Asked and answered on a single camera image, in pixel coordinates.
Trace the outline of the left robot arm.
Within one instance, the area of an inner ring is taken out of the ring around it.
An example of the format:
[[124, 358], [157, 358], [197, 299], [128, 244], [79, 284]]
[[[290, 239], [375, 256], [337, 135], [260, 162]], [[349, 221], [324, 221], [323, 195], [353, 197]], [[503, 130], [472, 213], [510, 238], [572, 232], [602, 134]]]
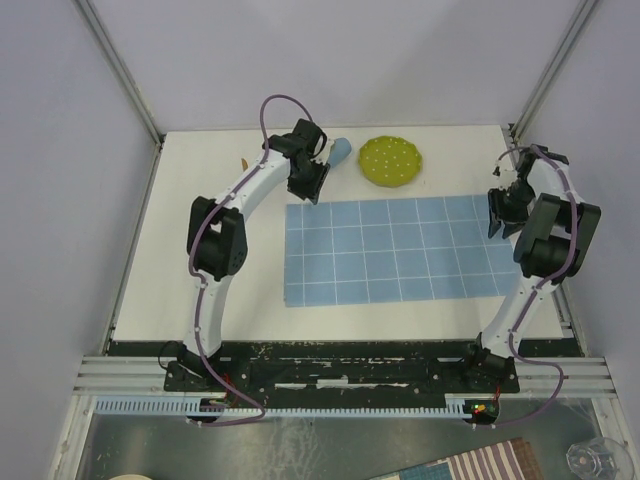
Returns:
[[194, 320], [178, 362], [198, 389], [212, 389], [221, 378], [221, 366], [211, 358], [222, 345], [222, 319], [231, 282], [248, 256], [246, 221], [281, 184], [299, 199], [317, 204], [330, 170], [318, 157], [329, 150], [325, 132], [313, 121], [300, 119], [291, 132], [268, 137], [262, 157], [221, 194], [193, 201], [187, 253], [197, 293]]

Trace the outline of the blue cup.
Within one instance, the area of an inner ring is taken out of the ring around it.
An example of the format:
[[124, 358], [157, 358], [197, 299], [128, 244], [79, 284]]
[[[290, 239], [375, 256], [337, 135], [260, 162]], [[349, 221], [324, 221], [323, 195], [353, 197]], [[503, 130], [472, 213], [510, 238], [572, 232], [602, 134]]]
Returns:
[[341, 162], [346, 160], [352, 152], [352, 145], [350, 141], [344, 137], [336, 138], [332, 141], [329, 149], [329, 155], [327, 163], [331, 167], [336, 167]]

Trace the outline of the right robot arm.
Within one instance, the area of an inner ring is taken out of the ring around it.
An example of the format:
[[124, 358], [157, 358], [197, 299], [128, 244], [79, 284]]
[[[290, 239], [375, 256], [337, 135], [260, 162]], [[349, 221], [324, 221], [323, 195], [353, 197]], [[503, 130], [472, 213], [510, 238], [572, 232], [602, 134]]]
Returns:
[[527, 327], [544, 300], [579, 272], [602, 215], [578, 194], [566, 156], [538, 144], [514, 151], [519, 157], [511, 183], [487, 194], [488, 236], [518, 236], [513, 261], [519, 276], [458, 368], [460, 382], [472, 391], [515, 377]]

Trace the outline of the blue checked cloth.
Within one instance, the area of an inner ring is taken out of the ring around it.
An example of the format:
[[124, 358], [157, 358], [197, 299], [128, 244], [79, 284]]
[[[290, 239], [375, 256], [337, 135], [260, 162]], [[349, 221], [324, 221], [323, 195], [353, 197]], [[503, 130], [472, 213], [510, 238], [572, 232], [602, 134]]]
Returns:
[[288, 307], [504, 296], [519, 268], [481, 195], [289, 204]]

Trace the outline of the striped folded cloth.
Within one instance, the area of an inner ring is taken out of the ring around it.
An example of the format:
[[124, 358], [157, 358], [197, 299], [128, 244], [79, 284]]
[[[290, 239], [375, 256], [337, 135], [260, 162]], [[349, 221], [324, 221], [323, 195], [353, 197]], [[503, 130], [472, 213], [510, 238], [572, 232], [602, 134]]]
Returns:
[[543, 479], [533, 448], [515, 438], [426, 464], [378, 476], [378, 479]]

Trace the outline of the aluminium frame rail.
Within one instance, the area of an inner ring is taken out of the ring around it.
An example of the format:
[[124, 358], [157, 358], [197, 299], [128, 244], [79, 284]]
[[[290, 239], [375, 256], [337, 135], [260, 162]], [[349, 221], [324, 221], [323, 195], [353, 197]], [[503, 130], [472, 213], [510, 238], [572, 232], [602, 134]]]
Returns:
[[601, 0], [580, 0], [573, 11], [549, 61], [524, 103], [515, 123], [508, 125], [508, 136], [514, 146], [518, 146], [541, 110], [562, 70], [569, 62], [573, 51], [586, 33], [599, 8]]

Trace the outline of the clear glass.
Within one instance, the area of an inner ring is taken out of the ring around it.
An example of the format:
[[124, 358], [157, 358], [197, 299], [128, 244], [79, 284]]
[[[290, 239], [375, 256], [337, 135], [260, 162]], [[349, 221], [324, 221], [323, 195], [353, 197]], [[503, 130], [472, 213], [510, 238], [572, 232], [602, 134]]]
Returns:
[[597, 437], [571, 445], [566, 453], [569, 469], [580, 479], [631, 480], [635, 478], [633, 460], [619, 442]]

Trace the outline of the green dotted plate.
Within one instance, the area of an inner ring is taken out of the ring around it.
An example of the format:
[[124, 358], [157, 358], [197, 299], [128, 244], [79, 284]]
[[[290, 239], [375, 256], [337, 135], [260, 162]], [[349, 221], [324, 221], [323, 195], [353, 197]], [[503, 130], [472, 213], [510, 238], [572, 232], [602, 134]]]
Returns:
[[423, 157], [410, 141], [398, 136], [368, 140], [358, 152], [358, 165], [371, 183], [398, 188], [411, 183], [421, 172]]

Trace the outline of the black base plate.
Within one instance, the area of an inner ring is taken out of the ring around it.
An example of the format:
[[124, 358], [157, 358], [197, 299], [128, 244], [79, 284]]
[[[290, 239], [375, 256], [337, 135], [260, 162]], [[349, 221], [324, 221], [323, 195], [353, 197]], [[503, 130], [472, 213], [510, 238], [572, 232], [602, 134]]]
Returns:
[[471, 378], [464, 341], [241, 342], [228, 341], [200, 377], [178, 362], [171, 348], [168, 392], [222, 392], [238, 388], [269, 408], [307, 404], [339, 406], [440, 406], [448, 394], [517, 393], [518, 376], [501, 384]]

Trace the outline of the cream round object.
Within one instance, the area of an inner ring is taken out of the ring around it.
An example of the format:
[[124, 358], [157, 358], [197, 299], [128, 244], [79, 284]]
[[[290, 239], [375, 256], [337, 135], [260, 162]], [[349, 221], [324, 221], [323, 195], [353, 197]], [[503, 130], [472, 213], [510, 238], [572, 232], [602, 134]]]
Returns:
[[140, 474], [123, 474], [112, 477], [110, 480], [151, 480], [151, 478]]

